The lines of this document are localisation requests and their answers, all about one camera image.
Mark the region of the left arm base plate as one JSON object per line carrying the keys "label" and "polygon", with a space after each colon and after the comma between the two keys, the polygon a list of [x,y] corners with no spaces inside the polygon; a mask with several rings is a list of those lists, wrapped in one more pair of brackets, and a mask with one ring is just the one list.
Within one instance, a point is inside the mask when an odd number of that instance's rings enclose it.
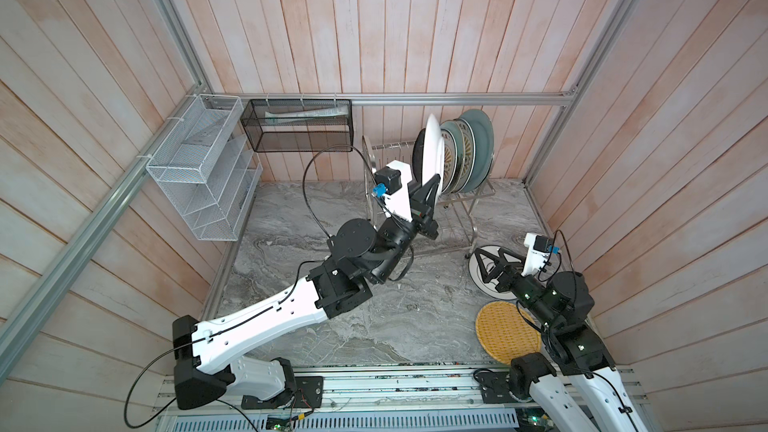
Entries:
{"label": "left arm base plate", "polygon": [[322,376],[300,376],[286,383],[286,388],[275,397],[260,400],[244,395],[241,408],[244,410],[273,410],[284,406],[320,408],[323,398],[324,378]]}

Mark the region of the white plate dark lettered rim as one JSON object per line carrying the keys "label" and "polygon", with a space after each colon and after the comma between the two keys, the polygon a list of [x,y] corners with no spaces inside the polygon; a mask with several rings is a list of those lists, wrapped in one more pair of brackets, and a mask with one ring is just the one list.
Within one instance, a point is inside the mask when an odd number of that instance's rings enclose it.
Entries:
{"label": "white plate dark lettered rim", "polygon": [[438,175],[439,184],[443,185],[444,164],[444,139],[440,123],[434,115],[430,115],[424,130],[421,165],[422,184],[425,185],[435,175]]}

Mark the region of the grey-green plate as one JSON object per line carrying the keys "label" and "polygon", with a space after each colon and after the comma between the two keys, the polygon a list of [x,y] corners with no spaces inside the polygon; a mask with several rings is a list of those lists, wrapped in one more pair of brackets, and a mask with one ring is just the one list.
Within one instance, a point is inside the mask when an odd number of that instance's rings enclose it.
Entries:
{"label": "grey-green plate", "polygon": [[494,132],[488,115],[479,109],[470,109],[462,113],[460,119],[466,122],[475,138],[475,158],[473,171],[463,193],[477,189],[490,174],[494,153]]}

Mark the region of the orange sunburst plate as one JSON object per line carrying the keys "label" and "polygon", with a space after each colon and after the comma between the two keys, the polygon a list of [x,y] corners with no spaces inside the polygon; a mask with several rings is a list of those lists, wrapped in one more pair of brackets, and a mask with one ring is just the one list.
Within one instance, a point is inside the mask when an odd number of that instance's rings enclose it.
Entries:
{"label": "orange sunburst plate", "polygon": [[459,181],[456,192],[463,192],[468,184],[475,161],[476,147],[475,137],[471,126],[463,119],[457,118],[454,122],[458,125],[462,134],[463,161],[459,174]]}
{"label": "orange sunburst plate", "polygon": [[442,180],[442,195],[450,193],[452,182],[457,170],[457,151],[454,136],[448,130],[442,129],[441,136],[444,143],[444,167]]}

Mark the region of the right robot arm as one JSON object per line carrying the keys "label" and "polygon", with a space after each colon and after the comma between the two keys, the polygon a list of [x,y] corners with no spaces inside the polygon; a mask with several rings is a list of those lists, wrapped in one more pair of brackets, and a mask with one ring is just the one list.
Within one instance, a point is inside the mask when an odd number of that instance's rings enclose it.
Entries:
{"label": "right robot arm", "polygon": [[594,306],[583,275],[558,271],[546,282],[530,264],[550,254],[530,247],[527,256],[500,246],[476,248],[469,270],[499,293],[515,298],[515,309],[542,340],[543,353],[510,361],[507,394],[532,401],[560,431],[646,431],[616,363],[598,334],[588,325]]}

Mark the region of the white plate black outline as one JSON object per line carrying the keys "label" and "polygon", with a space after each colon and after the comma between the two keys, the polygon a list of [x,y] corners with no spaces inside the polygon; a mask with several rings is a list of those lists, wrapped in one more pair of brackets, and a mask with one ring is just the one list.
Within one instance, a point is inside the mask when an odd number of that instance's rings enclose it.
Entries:
{"label": "white plate black outline", "polygon": [[496,290],[498,285],[497,279],[491,279],[489,282],[485,282],[482,275],[480,264],[483,264],[487,272],[494,266],[494,262],[491,258],[485,255],[477,255],[477,251],[484,251],[492,253],[496,256],[499,254],[499,245],[484,245],[478,247],[474,252],[470,254],[468,258],[468,271],[472,281],[475,285],[486,295],[502,301],[514,301],[516,297],[512,292],[499,292]]}

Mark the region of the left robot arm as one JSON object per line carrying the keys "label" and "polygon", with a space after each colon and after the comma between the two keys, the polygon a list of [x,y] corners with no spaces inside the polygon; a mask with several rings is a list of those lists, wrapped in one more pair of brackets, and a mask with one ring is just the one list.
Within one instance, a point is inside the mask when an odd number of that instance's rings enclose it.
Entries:
{"label": "left robot arm", "polygon": [[434,210],[441,177],[405,184],[396,162],[374,175],[374,194],[388,214],[380,227],[366,219],[344,223],[328,240],[330,254],[286,290],[222,318],[173,323],[174,392],[181,410],[196,409],[226,394],[253,408],[278,408],[297,395],[285,358],[263,361],[247,352],[298,328],[347,313],[371,298],[371,287],[390,279],[404,256],[414,255],[418,235],[438,236]]}

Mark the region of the dark blue oval plate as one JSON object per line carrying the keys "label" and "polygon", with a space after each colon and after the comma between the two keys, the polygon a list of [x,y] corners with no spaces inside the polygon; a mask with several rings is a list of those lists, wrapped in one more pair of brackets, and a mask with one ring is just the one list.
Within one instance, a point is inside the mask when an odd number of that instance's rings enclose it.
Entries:
{"label": "dark blue oval plate", "polygon": [[412,172],[413,172],[414,180],[418,185],[422,184],[422,177],[423,177],[422,168],[423,168],[425,133],[426,133],[425,128],[420,130],[414,142],[413,150],[412,150],[412,159],[411,159]]}

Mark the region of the mint plate with flower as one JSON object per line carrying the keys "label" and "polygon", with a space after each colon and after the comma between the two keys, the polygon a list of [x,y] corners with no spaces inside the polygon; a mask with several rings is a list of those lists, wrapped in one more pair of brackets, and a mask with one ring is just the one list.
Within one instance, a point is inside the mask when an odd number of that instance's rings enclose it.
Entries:
{"label": "mint plate with flower", "polygon": [[464,159],[463,134],[454,121],[441,124],[441,131],[445,145],[445,168],[443,180],[443,194],[450,194],[456,190]]}

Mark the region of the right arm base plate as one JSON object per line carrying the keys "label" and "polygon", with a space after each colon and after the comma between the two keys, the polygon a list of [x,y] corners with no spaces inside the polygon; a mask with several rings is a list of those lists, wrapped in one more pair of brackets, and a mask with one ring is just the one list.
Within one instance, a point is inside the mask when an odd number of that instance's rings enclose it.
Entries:
{"label": "right arm base plate", "polygon": [[534,383],[539,382],[533,375],[518,369],[497,372],[481,368],[475,370],[472,377],[480,387],[485,404],[532,402],[530,389]]}

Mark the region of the yellow woven plate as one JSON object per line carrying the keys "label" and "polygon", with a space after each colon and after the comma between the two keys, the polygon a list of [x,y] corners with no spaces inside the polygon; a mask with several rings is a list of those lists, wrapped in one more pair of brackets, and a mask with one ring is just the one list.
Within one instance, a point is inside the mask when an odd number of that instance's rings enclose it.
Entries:
{"label": "yellow woven plate", "polygon": [[527,321],[533,319],[511,302],[491,302],[476,316],[476,336],[493,359],[509,365],[513,359],[542,350],[540,333]]}

